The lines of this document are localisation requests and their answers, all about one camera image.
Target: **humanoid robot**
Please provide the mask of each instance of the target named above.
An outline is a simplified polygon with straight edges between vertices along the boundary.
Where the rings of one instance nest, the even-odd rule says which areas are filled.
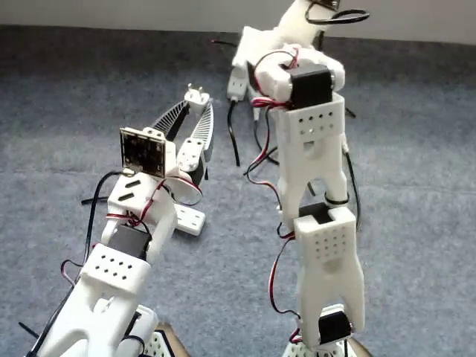
[[[265,184],[275,189],[281,222],[291,232],[281,238],[295,239],[301,257],[298,311],[286,311],[297,320],[283,354],[288,357],[356,356],[347,340],[364,329],[357,224],[347,208],[343,171],[343,154],[349,152],[345,103],[337,93],[344,87],[345,71],[339,61],[316,51],[312,41],[332,23],[358,22],[369,15],[364,10],[338,13],[338,7],[339,1],[295,0],[273,30],[245,27],[228,84],[232,101],[243,100],[248,92],[255,120],[266,108],[266,142],[248,174],[266,156],[270,117],[275,124],[280,176],[277,188]],[[324,183],[326,203],[303,206],[306,185],[313,179]],[[283,313],[272,297],[276,264],[270,298]]]

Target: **circuit board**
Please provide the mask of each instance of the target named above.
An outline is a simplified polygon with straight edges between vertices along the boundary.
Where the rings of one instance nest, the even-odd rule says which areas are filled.
[[[165,138],[156,135],[155,131],[120,128],[122,166],[137,173],[163,178],[165,143]]]

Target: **floor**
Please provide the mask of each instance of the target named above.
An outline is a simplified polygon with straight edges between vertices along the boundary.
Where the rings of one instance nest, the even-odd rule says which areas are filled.
[[[144,305],[169,321],[192,356],[280,356],[295,327],[270,307],[280,249],[274,197],[234,166],[226,127],[224,33],[0,27],[0,350],[23,356],[68,289],[60,263],[83,253],[98,179],[120,166],[119,126],[142,128],[183,98],[214,98],[216,142],[200,209],[203,234],[174,234]],[[476,47],[328,39],[363,204],[358,253],[374,356],[474,356],[476,346]],[[234,126],[242,161],[257,154],[251,113]],[[275,180],[276,168],[257,175]],[[322,187],[315,183],[318,195]],[[99,209],[94,238],[100,236]],[[276,299],[295,307],[296,247],[280,262]]]

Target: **black cable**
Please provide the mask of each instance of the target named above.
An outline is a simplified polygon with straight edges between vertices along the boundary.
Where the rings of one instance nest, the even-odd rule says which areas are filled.
[[[142,338],[136,335],[128,335],[128,336],[124,336],[124,338],[122,339],[122,341],[125,341],[125,340],[134,340],[140,343],[142,346],[142,353],[140,354],[140,356],[144,355],[144,353],[146,352],[146,343],[144,342]]]
[[[228,118],[228,131],[230,132],[230,139],[231,139],[231,143],[233,144],[233,150],[235,152],[235,162],[237,163],[237,166],[239,167],[240,163],[239,163],[237,140],[235,138],[235,134],[233,132],[233,125],[231,122],[231,116],[233,114],[233,109],[235,108],[236,104],[237,102],[235,100],[232,100],[230,102],[230,109],[228,110],[227,118]]]
[[[259,161],[255,162],[254,164],[250,166],[249,171],[251,172],[254,169],[256,169],[258,166],[260,166],[267,158],[269,158],[270,155],[273,155],[276,150],[277,150],[277,147],[273,147],[271,150],[269,150],[268,153],[266,153],[266,155],[264,155]]]
[[[18,325],[20,325],[20,327],[22,329],[24,329],[26,332],[28,332],[30,335],[32,335],[34,338],[38,338],[39,335],[34,332],[30,327],[28,327],[27,325],[23,324],[21,321],[18,322]]]
[[[227,45],[233,48],[238,48],[238,45],[236,43],[229,42],[229,41],[222,41],[221,39],[212,39],[211,42],[214,43],[215,45]]]
[[[104,182],[106,182],[106,180],[109,177],[119,176],[119,175],[126,175],[126,174],[123,173],[122,171],[111,171],[110,173],[105,174],[102,177],[102,179],[99,180],[99,182],[97,183],[96,190],[94,192],[94,196],[91,201],[91,211],[89,214],[88,230],[86,232],[83,265],[86,264],[86,261],[89,257],[89,252],[91,251],[92,226],[94,224],[94,215],[96,214],[96,205],[97,205],[97,200],[99,199],[101,188],[103,187]]]
[[[258,120],[254,120],[253,122],[253,136],[254,136],[254,140],[256,141],[256,145],[258,146],[260,151],[262,151],[263,147],[261,146],[260,139],[258,138]],[[280,162],[278,160],[270,158],[269,156],[266,158],[266,160],[268,160],[269,162],[271,162],[272,164],[276,166],[280,165]]]
[[[272,107],[269,106],[268,108],[266,108],[266,111],[265,111],[266,130],[267,130],[266,137],[270,136],[270,134],[271,134],[271,127],[269,126],[269,111],[270,111],[271,109],[272,109]],[[259,183],[258,181],[255,181],[254,179],[252,179],[252,178],[250,177],[250,170],[251,170],[251,167],[252,167],[252,166],[253,166],[253,165],[250,164],[250,166],[248,166],[248,169],[246,170],[246,173],[245,173],[245,174],[246,174],[246,178],[248,179],[248,181],[250,181],[252,184],[264,184],[264,185],[270,187],[270,188],[273,190],[273,192],[274,192],[274,194],[275,194],[275,196],[276,196],[276,200],[277,200],[277,203],[279,204],[279,207],[281,208],[282,206],[281,206],[280,194],[277,192],[276,188],[275,188],[272,184],[270,184],[269,182],[267,182],[267,181],[266,181],[266,182],[263,182],[263,183]]]
[[[98,202],[107,202],[109,199],[109,196],[101,196],[97,199]],[[81,201],[82,206],[90,205],[92,203],[92,198],[90,199],[84,199]]]
[[[349,174],[350,174],[350,180],[352,181],[352,186],[354,189],[354,195],[356,197],[356,205],[357,205],[357,223],[356,223],[356,229],[357,231],[360,231],[360,222],[361,222],[361,202],[360,202],[360,194],[358,193],[358,188],[357,188],[357,180],[356,180],[356,175],[354,173],[354,168],[352,165],[352,160],[350,160],[350,154],[348,152],[345,153],[345,158],[347,160],[347,166],[349,167]]]
[[[362,22],[370,17],[370,14],[366,10],[349,9],[339,11],[330,19],[310,19],[309,12],[314,7],[314,5],[317,5],[317,3],[311,2],[306,10],[306,14],[304,15],[306,17],[306,21],[311,25],[348,25],[355,24],[356,22]]]

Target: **white wall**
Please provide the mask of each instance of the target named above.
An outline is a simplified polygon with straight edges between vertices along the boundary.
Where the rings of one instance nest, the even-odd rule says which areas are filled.
[[[270,28],[292,0],[0,0],[0,24],[150,30]],[[476,0],[342,0],[372,16],[334,36],[476,44]]]

